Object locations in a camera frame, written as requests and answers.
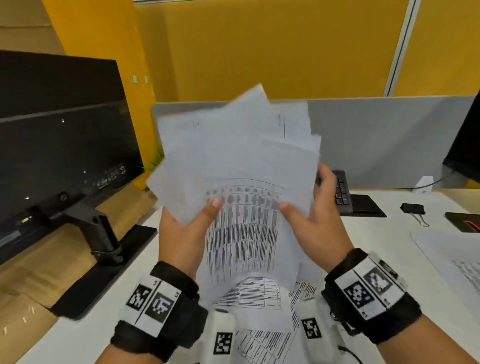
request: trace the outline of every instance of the monitor base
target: monitor base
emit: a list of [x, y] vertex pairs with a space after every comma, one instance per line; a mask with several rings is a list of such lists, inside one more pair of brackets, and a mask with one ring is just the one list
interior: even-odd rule
[[56, 316], [82, 319], [123, 274], [142, 250], [156, 236], [157, 230], [135, 225], [120, 241], [123, 262], [117, 266], [97, 263], [74, 283], [50, 309]]

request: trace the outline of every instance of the black keyboard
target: black keyboard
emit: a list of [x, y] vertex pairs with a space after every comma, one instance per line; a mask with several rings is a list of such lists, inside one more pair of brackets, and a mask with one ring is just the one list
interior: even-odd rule
[[[335, 203], [340, 214], [351, 214], [353, 212], [350, 191], [348, 190], [347, 177], [344, 170], [333, 170], [336, 175]], [[320, 177], [317, 176], [317, 184], [320, 184]]]

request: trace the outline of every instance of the hand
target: hand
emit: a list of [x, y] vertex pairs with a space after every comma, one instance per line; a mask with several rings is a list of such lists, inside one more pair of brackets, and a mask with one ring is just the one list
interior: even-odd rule
[[289, 203], [283, 202], [279, 208], [305, 254], [330, 273], [353, 250], [353, 245], [335, 206], [336, 175], [323, 163], [318, 165], [318, 172], [322, 184], [315, 185], [315, 202], [308, 218]]
[[206, 232], [222, 204], [220, 198], [214, 198], [188, 226], [181, 225], [164, 207], [158, 232], [158, 260], [173, 265], [195, 280], [204, 255]]

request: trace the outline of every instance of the computer monitor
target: computer monitor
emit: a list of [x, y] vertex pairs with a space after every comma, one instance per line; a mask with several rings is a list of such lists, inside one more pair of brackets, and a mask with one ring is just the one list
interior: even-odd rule
[[82, 317], [156, 233], [119, 242], [95, 209], [143, 172], [115, 61], [0, 51], [0, 264], [67, 222], [98, 262], [54, 313]]
[[480, 92], [444, 160], [444, 165], [480, 183]]

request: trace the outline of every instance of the desk surface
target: desk surface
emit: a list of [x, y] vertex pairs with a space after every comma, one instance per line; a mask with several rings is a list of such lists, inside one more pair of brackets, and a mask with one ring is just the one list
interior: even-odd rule
[[[400, 210], [402, 203], [425, 206], [425, 220], [430, 230], [456, 231], [444, 213], [466, 211], [442, 193], [431, 195], [396, 191], [365, 191], [387, 214], [387, 218], [343, 218], [356, 247], [374, 250], [409, 283], [409, 292], [417, 299], [423, 312], [480, 361], [480, 325], [466, 307], [454, 296], [447, 283], [430, 264], [410, 237], [411, 231], [425, 230], [410, 215]], [[154, 213], [144, 225], [157, 227], [161, 212]], [[92, 364], [108, 345], [117, 315], [140, 276], [156, 263], [156, 239], [132, 263], [103, 299], [82, 321], [58, 320], [56, 325], [33, 347], [19, 364]], [[346, 337], [347, 346], [364, 363], [382, 364], [377, 349], [363, 336]], [[348, 355], [344, 363], [356, 363]]]

